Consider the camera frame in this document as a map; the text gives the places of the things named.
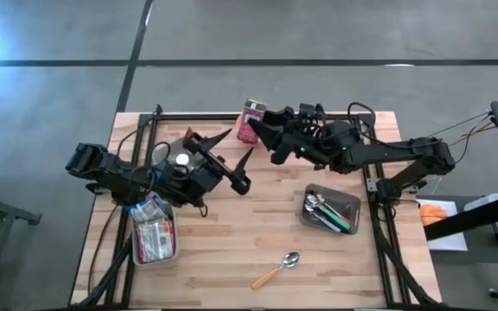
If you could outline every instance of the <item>pink can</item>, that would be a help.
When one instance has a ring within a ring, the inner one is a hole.
[[[248,98],[243,106],[243,112],[241,116],[238,118],[238,135],[237,138],[243,143],[257,143],[259,141],[259,137],[252,130],[251,125],[247,121],[249,119],[257,119],[258,121],[262,120],[265,115],[266,104],[259,102],[254,99]]]

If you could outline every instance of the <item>green utensil handle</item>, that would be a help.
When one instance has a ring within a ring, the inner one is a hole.
[[[335,215],[334,213],[332,213],[331,211],[329,211],[327,208],[322,208],[321,210],[326,215],[328,215],[328,217],[330,217],[332,220],[334,220],[336,223],[338,223],[343,228],[349,230],[349,228],[351,227],[348,223],[346,223],[345,221],[343,221],[342,219],[340,219],[339,217],[337,217],[337,215]]]

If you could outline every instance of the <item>white paper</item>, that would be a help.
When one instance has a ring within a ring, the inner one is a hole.
[[[443,208],[449,217],[458,214],[457,206],[452,201],[438,201],[438,200],[417,200],[420,204],[430,204]],[[428,241],[428,246],[431,251],[467,251],[466,240],[462,232],[455,233],[448,237],[436,238]]]

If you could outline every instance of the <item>wooden table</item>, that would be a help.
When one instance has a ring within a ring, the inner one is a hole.
[[[136,129],[138,115],[117,114],[110,152],[116,152],[118,142]],[[375,129],[379,139],[400,140],[393,112],[377,112],[377,118]],[[188,126],[203,136],[213,136],[233,127],[233,122],[227,121],[161,121],[159,124],[157,141],[175,140]],[[131,159],[132,146],[133,138],[122,148],[123,159]],[[247,150],[246,145],[236,140],[233,131],[213,152],[226,158],[226,164],[232,168]],[[405,165],[384,165],[387,177],[397,174]],[[237,195],[229,181],[224,180],[205,196],[206,218],[191,206],[177,209],[180,256],[170,265],[136,267],[131,308],[385,307],[362,172],[339,175],[326,170],[313,171],[312,167],[309,162],[293,156],[282,166],[273,165],[270,154],[258,144],[247,163],[247,175],[252,180],[247,195]],[[303,190],[310,183],[339,189],[361,199],[361,222],[356,235],[338,237],[300,224],[297,213],[301,209]],[[113,208],[109,196],[99,196],[95,201],[72,302],[86,297],[94,248]],[[111,262],[118,225],[116,214],[99,252],[92,286]],[[416,205],[407,202],[398,206],[395,223],[406,266],[427,293],[440,301]],[[301,252],[299,264],[291,270],[283,270],[262,289],[251,290],[251,283],[275,268],[289,251]],[[392,266],[390,276],[397,292]],[[118,277],[116,297],[122,293],[120,277],[124,277],[124,271]]]

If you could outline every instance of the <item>gray floor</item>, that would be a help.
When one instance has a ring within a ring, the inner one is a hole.
[[[0,1],[0,60],[127,60],[144,0]],[[156,0],[140,59],[498,59],[498,0]],[[64,166],[106,144],[125,67],[0,67],[0,199],[43,213],[17,223],[0,263],[0,309],[67,304],[93,197]],[[403,138],[486,111],[498,67],[138,68],[126,111],[237,111],[351,101],[395,111]],[[448,131],[451,139],[462,128]],[[462,152],[456,147],[455,155]],[[498,193],[498,135],[470,141],[436,194]],[[498,309],[490,265],[436,264],[445,302]]]

